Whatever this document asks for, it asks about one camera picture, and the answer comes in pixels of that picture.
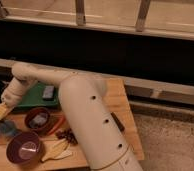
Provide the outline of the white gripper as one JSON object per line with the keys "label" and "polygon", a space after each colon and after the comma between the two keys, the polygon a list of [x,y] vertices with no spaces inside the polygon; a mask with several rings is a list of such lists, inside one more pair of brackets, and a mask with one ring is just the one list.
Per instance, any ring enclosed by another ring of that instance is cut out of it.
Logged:
{"label": "white gripper", "polygon": [[12,111],[12,107],[17,106],[21,99],[21,96],[15,95],[6,88],[1,95],[1,101],[3,103],[0,103],[0,120],[5,118]]}

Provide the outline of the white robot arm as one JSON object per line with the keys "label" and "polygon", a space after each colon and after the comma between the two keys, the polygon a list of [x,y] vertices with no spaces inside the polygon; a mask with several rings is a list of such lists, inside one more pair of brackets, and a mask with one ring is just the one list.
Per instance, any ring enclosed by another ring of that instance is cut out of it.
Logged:
{"label": "white robot arm", "polygon": [[53,85],[59,89],[61,108],[92,171],[143,171],[104,103],[107,84],[103,77],[23,62],[12,66],[12,74],[1,95],[0,120],[36,82]]}

